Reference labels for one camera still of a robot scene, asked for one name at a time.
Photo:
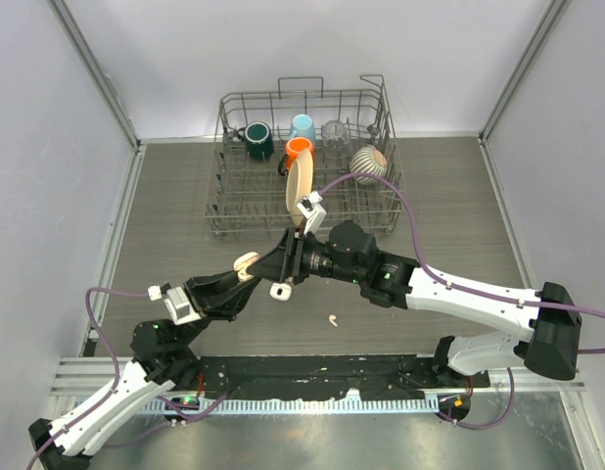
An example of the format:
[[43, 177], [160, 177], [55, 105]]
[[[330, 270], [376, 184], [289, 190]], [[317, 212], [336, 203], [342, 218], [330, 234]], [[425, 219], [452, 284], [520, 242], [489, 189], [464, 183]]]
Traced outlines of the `white earbud charging case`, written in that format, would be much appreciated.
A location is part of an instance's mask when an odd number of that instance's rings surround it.
[[275, 301], [287, 302], [292, 295], [292, 286], [288, 283], [273, 283], [269, 295]]

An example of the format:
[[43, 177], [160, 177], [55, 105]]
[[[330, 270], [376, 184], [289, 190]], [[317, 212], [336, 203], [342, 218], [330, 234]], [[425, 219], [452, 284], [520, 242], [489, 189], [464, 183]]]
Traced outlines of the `pink earbud charging case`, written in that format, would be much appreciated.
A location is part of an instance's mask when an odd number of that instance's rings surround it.
[[240, 282], [246, 282], [253, 278], [248, 273], [249, 267], [259, 259], [259, 253], [248, 252], [238, 257], [233, 263], [233, 270], [236, 272], [238, 280]]

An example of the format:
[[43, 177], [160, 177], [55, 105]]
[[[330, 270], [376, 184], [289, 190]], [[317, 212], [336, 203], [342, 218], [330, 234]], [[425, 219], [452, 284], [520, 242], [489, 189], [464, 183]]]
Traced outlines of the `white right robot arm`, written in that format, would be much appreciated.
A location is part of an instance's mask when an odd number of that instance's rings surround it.
[[440, 339], [431, 372], [445, 387], [519, 365], [559, 381], [577, 374], [582, 319], [560, 284], [546, 282], [534, 291], [429, 274], [413, 258], [380, 250], [375, 237], [352, 221], [335, 226], [325, 241], [288, 229], [249, 272], [294, 285], [311, 275], [340, 280], [357, 285], [361, 297], [376, 306], [440, 312], [490, 327], [480, 336]]

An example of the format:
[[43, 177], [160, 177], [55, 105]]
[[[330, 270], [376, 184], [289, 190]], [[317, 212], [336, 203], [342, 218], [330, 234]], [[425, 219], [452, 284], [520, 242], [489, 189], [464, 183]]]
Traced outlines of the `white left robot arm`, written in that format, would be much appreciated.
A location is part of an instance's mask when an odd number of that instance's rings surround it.
[[166, 392], [190, 389], [201, 371], [191, 343], [214, 321], [234, 320], [258, 283], [254, 276], [231, 270], [192, 277], [179, 287], [149, 287], [144, 297], [163, 302], [169, 316], [135, 327], [133, 357], [125, 365], [114, 358], [113, 378], [84, 403], [62, 418], [39, 418], [29, 426], [35, 449], [31, 461], [45, 469], [86, 469], [143, 405]]

